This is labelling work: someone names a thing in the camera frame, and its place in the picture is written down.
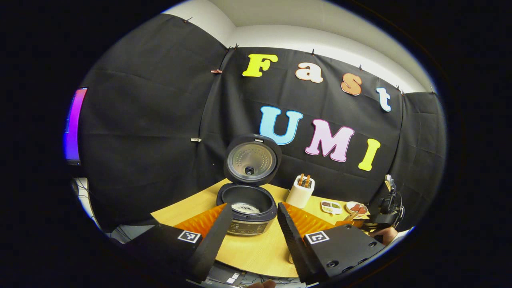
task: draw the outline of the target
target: rice cooker control panel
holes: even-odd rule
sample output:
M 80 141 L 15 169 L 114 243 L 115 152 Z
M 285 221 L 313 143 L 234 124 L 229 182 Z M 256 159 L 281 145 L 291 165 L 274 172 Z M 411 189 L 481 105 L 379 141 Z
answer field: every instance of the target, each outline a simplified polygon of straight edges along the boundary
M 243 223 L 243 222 L 231 222 L 228 233 L 236 235 L 256 235 L 261 234 L 265 231 L 268 223 Z

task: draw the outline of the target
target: white wall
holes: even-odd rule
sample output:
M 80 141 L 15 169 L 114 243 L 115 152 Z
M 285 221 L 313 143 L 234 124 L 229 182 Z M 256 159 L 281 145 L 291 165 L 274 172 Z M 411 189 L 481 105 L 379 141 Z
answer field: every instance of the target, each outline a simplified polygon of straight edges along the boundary
M 248 12 L 247 9 L 243 9 L 238 1 L 212 1 L 226 10 L 226 13 L 231 15 L 234 21 L 239 25 L 243 23 L 244 20 L 234 13 L 234 9 L 243 11 L 241 14 L 246 15 L 246 17 L 250 16 L 251 11 Z M 245 7 L 249 9 L 252 7 L 251 5 L 254 5 L 251 3 L 256 2 L 243 1 L 242 4 L 246 5 Z M 280 5 L 284 7 L 287 4 L 286 2 L 282 2 Z M 403 49 L 399 43 L 393 42 L 392 38 L 387 34 L 379 31 L 378 28 L 362 18 L 350 14 L 350 12 L 344 9 L 337 7 L 337 13 L 342 14 L 336 14 L 338 17 L 335 17 L 336 15 L 331 15 L 333 9 L 324 11 L 324 8 L 325 7 L 322 6 L 322 11 L 318 12 L 321 13 L 319 15 L 322 15 L 321 21 L 319 20 L 319 22 L 323 23 L 322 25 L 314 25 L 315 22 L 310 20 L 309 22 L 302 21 L 301 24 L 329 31 L 335 31 L 332 27 L 332 23 L 331 25 L 326 24 L 329 21 L 341 21 L 338 19 L 344 19 L 343 21 L 348 21 L 350 25 L 347 23 L 345 23 L 345 25 L 335 25 L 336 29 L 338 29 L 336 30 L 337 34 L 293 25 L 277 25 L 275 23 L 278 23 L 280 21 L 279 19 L 282 19 L 283 23 L 297 23 L 294 21 L 298 19 L 298 16 L 292 16 L 290 13 L 286 14 L 285 10 L 281 11 L 274 6 L 271 10 L 274 11 L 274 13 L 283 14 L 282 17 L 272 18 L 266 14 L 256 13 L 256 11 L 254 12 L 256 15 L 254 18 L 245 21 L 250 24 L 268 21 L 268 23 L 272 23 L 272 25 L 236 27 L 233 21 L 221 9 L 207 0 L 189 0 L 163 13 L 176 15 L 184 19 L 193 17 L 190 20 L 191 23 L 214 36 L 226 47 L 238 44 L 239 47 L 274 47 L 305 52 L 311 52 L 315 49 L 315 54 L 317 55 L 343 61 L 357 67 L 362 65 L 365 71 L 376 75 L 394 86 L 399 85 L 400 89 L 405 93 L 429 91 L 430 86 L 435 90 L 435 86 L 431 82 L 430 77 L 424 72 L 421 65 L 408 51 Z M 374 42 L 366 41 L 367 45 L 362 44 L 362 40 L 365 39 L 365 33 L 367 34 L 366 38 L 372 38 Z M 402 65 L 368 45 L 374 46 L 378 48 L 378 50 L 387 53 L 390 57 L 400 60 Z

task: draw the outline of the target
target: black fabric backdrop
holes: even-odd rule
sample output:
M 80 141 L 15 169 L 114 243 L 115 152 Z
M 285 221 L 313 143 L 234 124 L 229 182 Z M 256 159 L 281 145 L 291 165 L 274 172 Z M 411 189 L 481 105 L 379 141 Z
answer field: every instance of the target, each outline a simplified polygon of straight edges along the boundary
M 261 77 L 244 77 L 252 53 L 274 54 L 278 61 Z M 298 79 L 302 62 L 319 65 L 324 81 Z M 217 68 L 223 73 L 210 72 Z M 360 95 L 342 91 L 345 73 L 361 77 Z M 442 176 L 446 132 L 434 94 L 402 96 L 366 71 L 309 52 L 227 49 L 179 17 L 160 14 L 132 31 L 97 62 L 82 86 L 89 90 L 80 116 L 80 156 L 93 210 L 107 231 L 149 219 L 152 211 L 222 180 L 229 142 L 259 133 L 262 106 L 281 109 L 277 135 L 286 131 L 287 111 L 304 115 L 294 140 L 281 146 L 282 163 L 271 182 L 276 186 L 289 188 L 306 173 L 316 181 L 316 196 L 368 203 L 384 194 L 383 178 L 391 173 L 407 210 L 403 230 L 428 207 Z M 380 107 L 378 87 L 390 94 L 389 113 Z M 316 118 L 329 123 L 332 135 L 343 126 L 355 131 L 346 162 L 305 153 Z M 358 164 L 368 138 L 381 147 L 372 170 L 364 171 Z

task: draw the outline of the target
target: yellow letter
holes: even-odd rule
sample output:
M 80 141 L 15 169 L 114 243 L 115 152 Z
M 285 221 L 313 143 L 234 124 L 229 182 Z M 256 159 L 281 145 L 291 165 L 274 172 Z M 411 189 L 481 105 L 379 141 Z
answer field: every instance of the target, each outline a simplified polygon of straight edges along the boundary
M 366 150 L 365 158 L 359 163 L 359 169 L 370 171 L 372 170 L 372 162 L 377 153 L 377 149 L 380 147 L 380 142 L 375 139 L 368 139 L 368 150 Z
M 278 57 L 276 55 L 267 55 L 267 54 L 249 54 L 249 65 L 247 66 L 247 70 L 242 72 L 242 75 L 248 77 L 260 77 L 263 73 L 260 72 L 260 67 L 263 71 L 267 71 L 270 67 L 270 61 L 277 62 Z
M 313 63 L 300 63 L 298 65 L 299 68 L 306 68 L 309 67 L 309 69 L 298 69 L 295 71 L 295 76 L 301 80 L 311 80 L 311 82 L 320 83 L 324 79 L 322 78 L 322 70 L 320 69 L 320 66 Z
M 343 75 L 342 90 L 344 92 L 354 96 L 361 94 L 361 87 L 358 84 L 362 84 L 361 77 L 352 73 L 346 73 Z

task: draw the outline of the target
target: hand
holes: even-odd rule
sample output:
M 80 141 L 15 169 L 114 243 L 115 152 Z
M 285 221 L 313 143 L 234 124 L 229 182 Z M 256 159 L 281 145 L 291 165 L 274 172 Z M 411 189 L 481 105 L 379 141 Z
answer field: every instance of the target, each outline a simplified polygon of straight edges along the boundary
M 382 243 L 384 245 L 388 245 L 395 239 L 396 235 L 398 234 L 398 231 L 396 231 L 393 227 L 388 227 L 379 231 L 374 231 L 368 233 L 370 237 L 375 237 L 377 235 L 382 235 Z
M 275 288 L 275 282 L 272 280 L 267 280 L 263 283 L 254 283 L 247 288 Z

